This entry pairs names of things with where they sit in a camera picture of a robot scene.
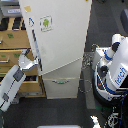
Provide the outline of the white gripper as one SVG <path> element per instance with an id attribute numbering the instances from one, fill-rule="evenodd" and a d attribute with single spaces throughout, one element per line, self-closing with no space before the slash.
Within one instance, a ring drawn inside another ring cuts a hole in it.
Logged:
<path id="1" fill-rule="evenodd" d="M 40 58 L 36 57 L 33 61 L 28 59 L 26 56 L 30 52 L 30 49 L 27 48 L 22 51 L 22 54 L 18 59 L 18 64 L 22 71 L 30 71 L 34 68 L 35 65 L 40 65 L 41 60 Z"/>

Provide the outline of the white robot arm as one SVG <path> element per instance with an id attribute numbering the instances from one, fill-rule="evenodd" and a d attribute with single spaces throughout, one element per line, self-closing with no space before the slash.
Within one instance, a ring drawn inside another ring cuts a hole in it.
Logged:
<path id="1" fill-rule="evenodd" d="M 5 112 L 15 98 L 21 84 L 26 78 L 26 72 L 31 71 L 40 63 L 40 57 L 34 60 L 27 58 L 29 50 L 23 50 L 18 64 L 14 65 L 0 82 L 0 110 Z"/>

